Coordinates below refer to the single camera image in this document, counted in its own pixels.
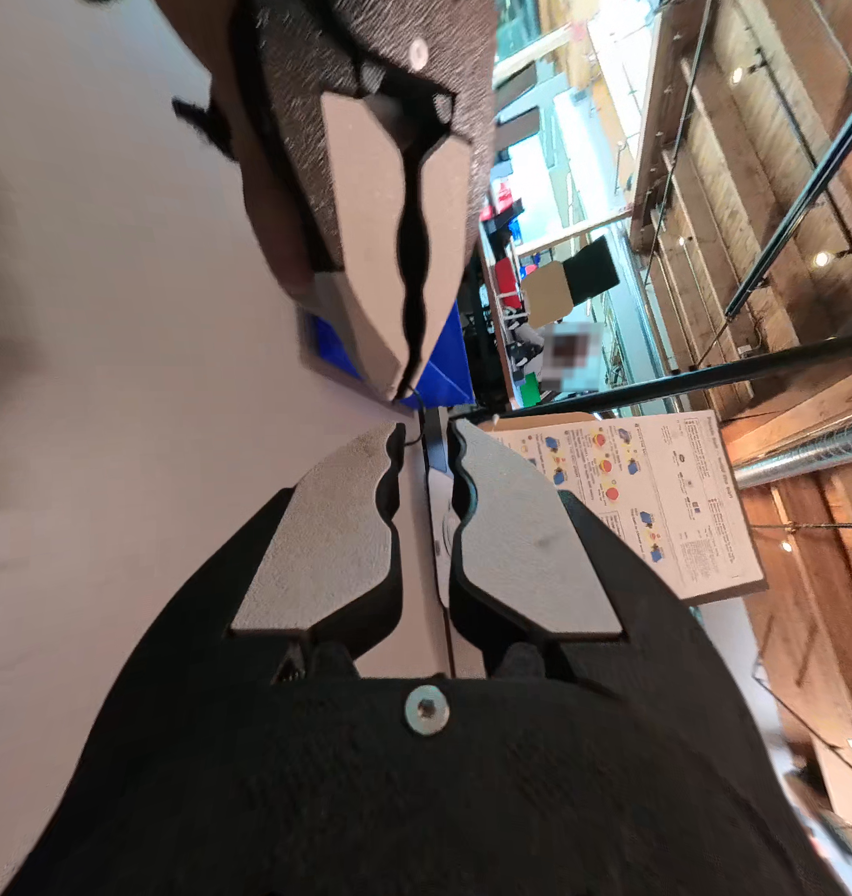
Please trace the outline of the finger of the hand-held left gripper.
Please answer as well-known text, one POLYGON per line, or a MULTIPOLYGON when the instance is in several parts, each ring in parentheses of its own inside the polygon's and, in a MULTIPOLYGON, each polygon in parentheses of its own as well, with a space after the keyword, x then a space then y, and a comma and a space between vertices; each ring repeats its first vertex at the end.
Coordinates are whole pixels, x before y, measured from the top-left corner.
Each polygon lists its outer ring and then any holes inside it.
POLYGON ((454 305, 467 256, 472 149, 456 135, 443 137, 413 172, 399 231, 405 284, 403 325, 409 359, 398 399, 417 388, 454 305))
POLYGON ((408 365, 398 263, 402 156, 364 100, 325 93, 321 107, 342 261, 337 272, 316 276, 319 315, 375 394, 392 400, 408 365))

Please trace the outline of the black metal pole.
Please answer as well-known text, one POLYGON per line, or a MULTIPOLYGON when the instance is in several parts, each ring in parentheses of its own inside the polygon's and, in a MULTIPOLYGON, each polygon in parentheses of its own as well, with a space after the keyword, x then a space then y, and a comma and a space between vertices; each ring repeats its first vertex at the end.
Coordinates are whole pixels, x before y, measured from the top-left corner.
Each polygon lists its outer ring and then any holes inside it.
POLYGON ((637 405, 649 400, 665 399, 689 392, 766 379, 775 375, 803 371, 818 364, 851 359, 852 334, 832 337, 822 342, 758 357, 704 367, 692 372, 670 375, 649 382, 617 387, 581 397, 561 399, 547 405, 510 410, 499 415, 499 420, 523 420, 547 413, 586 412, 593 414, 594 412, 637 405))

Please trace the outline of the printed instruction board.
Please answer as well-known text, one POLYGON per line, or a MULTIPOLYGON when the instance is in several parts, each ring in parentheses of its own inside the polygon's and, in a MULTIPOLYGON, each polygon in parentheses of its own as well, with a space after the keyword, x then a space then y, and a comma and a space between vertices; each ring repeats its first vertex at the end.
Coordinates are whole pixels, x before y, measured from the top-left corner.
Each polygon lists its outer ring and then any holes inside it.
POLYGON ((768 590, 711 409, 551 413, 480 428, 577 497, 685 603, 768 590))

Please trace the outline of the person's left hand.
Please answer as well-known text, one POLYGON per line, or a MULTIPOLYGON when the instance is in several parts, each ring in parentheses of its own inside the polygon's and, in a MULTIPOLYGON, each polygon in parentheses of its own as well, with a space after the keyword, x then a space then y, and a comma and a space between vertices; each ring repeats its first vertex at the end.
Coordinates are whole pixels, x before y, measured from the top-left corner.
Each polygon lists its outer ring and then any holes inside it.
POLYGON ((299 209, 286 184, 275 175, 241 96, 230 46, 230 23, 238 2, 155 4, 211 77, 211 98, 229 125, 230 150, 241 171, 245 211, 260 250, 281 289, 301 300, 313 287, 313 272, 299 209))

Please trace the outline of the silver ventilation duct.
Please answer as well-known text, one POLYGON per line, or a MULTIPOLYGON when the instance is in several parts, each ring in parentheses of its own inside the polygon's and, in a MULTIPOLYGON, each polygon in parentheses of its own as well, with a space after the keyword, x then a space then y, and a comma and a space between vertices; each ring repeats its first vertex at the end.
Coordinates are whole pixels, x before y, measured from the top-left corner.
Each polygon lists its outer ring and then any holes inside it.
POLYGON ((733 465, 738 490, 852 464, 852 416, 733 465))

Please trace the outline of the blue plastic bin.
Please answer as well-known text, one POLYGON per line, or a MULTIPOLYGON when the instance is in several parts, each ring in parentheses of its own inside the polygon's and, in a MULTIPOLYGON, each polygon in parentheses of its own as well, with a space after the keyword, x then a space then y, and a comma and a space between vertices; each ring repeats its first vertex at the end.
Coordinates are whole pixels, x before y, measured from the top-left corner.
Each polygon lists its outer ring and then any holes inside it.
MULTIPOLYGON (((313 371, 371 398, 378 396, 369 389, 355 369, 334 329, 315 315, 297 314, 301 352, 313 371)), ((474 402, 474 388, 465 350, 465 340, 457 304, 446 320, 432 355, 424 366, 415 387, 420 395, 401 400, 406 408, 416 410, 450 408, 474 402)))

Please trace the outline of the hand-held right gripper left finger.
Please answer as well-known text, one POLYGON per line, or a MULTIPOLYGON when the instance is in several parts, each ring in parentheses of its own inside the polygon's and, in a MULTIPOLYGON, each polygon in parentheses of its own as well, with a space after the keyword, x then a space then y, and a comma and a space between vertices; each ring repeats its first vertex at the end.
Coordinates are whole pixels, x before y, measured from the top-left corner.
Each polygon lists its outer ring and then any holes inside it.
POLYGON ((307 650, 339 644, 353 660, 387 639, 403 612, 394 523, 405 426, 382 424, 296 485, 230 624, 285 635, 307 650))

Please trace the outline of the white flat sign base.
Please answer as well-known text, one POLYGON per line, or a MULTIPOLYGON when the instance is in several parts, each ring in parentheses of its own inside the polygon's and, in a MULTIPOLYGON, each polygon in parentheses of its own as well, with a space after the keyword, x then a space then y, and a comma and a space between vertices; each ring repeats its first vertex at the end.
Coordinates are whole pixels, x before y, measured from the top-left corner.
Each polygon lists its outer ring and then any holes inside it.
POLYGON ((450 573, 454 533, 460 518, 453 508, 454 478, 446 471, 429 468, 427 491, 432 525, 433 561, 439 599, 450 609, 450 573))

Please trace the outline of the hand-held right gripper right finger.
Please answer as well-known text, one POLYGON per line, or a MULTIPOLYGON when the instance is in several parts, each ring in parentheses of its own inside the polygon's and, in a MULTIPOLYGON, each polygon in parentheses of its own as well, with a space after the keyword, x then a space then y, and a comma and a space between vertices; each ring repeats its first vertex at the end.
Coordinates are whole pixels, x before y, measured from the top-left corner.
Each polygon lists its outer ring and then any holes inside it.
POLYGON ((455 629, 499 664, 513 644, 618 639, 623 625, 556 487, 466 420, 447 427, 454 472, 449 605, 455 629))

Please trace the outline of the black and cardboard panel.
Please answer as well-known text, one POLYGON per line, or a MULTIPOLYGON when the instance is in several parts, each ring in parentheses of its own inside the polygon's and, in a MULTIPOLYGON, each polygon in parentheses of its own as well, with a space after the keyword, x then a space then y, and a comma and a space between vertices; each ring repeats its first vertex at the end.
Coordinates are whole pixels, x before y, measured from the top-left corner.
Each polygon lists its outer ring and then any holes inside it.
POLYGON ((559 322, 619 283, 607 237, 600 236, 564 262, 552 261, 524 278, 528 323, 537 330, 559 322))

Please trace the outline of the black ceiling rail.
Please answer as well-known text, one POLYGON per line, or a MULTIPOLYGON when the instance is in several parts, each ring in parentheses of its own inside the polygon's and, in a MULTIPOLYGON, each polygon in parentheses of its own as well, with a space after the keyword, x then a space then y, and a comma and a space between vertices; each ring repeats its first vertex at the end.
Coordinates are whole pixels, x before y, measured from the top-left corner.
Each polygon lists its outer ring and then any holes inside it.
POLYGON ((774 262, 792 239, 809 210, 827 192, 832 180, 851 153, 852 112, 823 155, 821 162, 813 169, 810 179, 802 188, 799 196, 784 214, 771 239, 761 249, 756 263, 749 269, 744 280, 738 286, 732 300, 725 308, 726 322, 730 322, 740 313, 751 293, 761 285, 762 280, 768 275, 774 262))

